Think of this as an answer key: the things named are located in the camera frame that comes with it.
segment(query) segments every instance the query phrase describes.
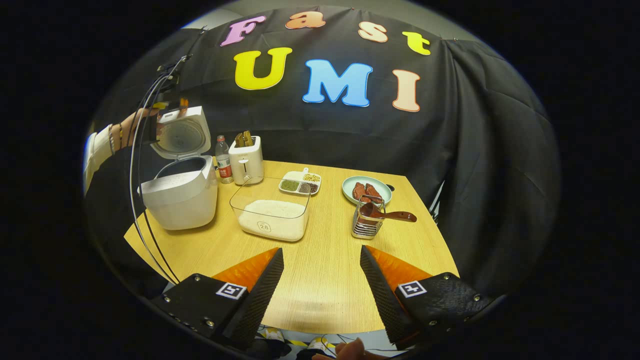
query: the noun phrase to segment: wooden table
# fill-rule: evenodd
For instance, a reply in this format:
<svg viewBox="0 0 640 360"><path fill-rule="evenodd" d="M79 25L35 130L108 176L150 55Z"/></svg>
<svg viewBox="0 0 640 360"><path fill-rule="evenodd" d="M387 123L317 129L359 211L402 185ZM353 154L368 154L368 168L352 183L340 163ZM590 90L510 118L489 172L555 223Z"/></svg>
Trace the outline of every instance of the wooden table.
<svg viewBox="0 0 640 360"><path fill-rule="evenodd" d="M285 270L262 323L301 332L343 334L384 329L360 268L362 245L388 252L430 274L458 275L442 235L405 176L277 161L264 162L264 175L282 177L288 171L302 171L305 167L322 176L322 185L309 201L305 235L295 243L242 231L229 205L229 199L239 188L234 183L218 183L216 216L203 227L167 231L147 212L156 240L180 280L195 272L214 275L263 251L281 247ZM395 191L387 211L410 211L418 221L386 220L372 240L352 237L355 205L342 194L342 182L355 175L393 185ZM138 222L151 251L165 267L143 216ZM159 270L133 225L125 238L151 267Z"/></svg>

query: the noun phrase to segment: metal utensil holder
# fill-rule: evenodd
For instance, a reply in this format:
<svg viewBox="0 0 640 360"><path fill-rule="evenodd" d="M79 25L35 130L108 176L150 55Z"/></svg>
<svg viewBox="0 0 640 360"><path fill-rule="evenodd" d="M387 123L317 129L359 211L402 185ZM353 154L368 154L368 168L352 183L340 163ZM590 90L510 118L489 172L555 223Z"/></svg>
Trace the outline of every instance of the metal utensil holder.
<svg viewBox="0 0 640 360"><path fill-rule="evenodd" d="M382 201L382 203L380 204L382 213L386 214L387 209L385 208L385 201L381 197L371 196L371 195L362 195L358 199L356 211L355 213L353 213L353 223L351 224L351 235L355 238L360 238L360 239L373 239L374 236L376 236L376 234L380 230L380 227L382 227L382 220L384 219L370 218L360 213L360 208L364 204L362 202L363 197L368 197L370 199L379 199L380 201Z"/></svg>

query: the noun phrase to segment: white sleeve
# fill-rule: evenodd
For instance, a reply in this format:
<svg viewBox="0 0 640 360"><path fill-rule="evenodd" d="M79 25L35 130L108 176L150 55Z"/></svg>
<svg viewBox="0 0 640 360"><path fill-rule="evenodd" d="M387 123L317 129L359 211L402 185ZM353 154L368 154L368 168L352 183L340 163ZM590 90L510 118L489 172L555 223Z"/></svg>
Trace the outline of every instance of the white sleeve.
<svg viewBox="0 0 640 360"><path fill-rule="evenodd" d="M89 135L84 145L83 161L83 188L84 194L89 189L89 184L93 178L93 173L98 171L100 165L112 154L111 143L109 142L109 130L111 126L105 127L100 133Z"/></svg>

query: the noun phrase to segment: plastic bottle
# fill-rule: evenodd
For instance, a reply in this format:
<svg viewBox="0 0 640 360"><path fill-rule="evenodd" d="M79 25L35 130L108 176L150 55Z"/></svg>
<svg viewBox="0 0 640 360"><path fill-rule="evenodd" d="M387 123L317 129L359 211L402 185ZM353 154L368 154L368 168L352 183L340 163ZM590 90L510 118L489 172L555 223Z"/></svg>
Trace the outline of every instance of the plastic bottle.
<svg viewBox="0 0 640 360"><path fill-rule="evenodd" d="M220 181L223 184L232 183L234 180L231 174L231 161L229 160L229 146L225 141L224 135L218 135L218 143L216 144L216 161L218 162L218 172L220 173Z"/></svg>

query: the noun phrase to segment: rice cooker lid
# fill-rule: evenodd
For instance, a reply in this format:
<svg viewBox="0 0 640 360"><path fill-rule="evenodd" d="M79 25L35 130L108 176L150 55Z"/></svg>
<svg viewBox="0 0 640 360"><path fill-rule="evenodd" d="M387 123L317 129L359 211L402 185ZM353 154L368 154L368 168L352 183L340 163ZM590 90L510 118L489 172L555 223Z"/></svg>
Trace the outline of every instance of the rice cooker lid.
<svg viewBox="0 0 640 360"><path fill-rule="evenodd" d="M158 124L162 131L151 147L165 159L199 156L211 148L211 134L201 106L188 108L179 117L179 110L164 114Z"/></svg>

